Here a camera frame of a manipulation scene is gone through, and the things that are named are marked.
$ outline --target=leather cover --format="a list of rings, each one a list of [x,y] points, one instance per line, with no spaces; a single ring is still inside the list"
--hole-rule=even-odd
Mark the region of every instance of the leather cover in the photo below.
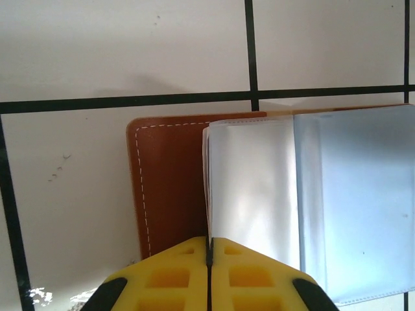
[[[208,234],[202,132],[210,122],[267,113],[186,115],[135,119],[127,145],[141,258]]]

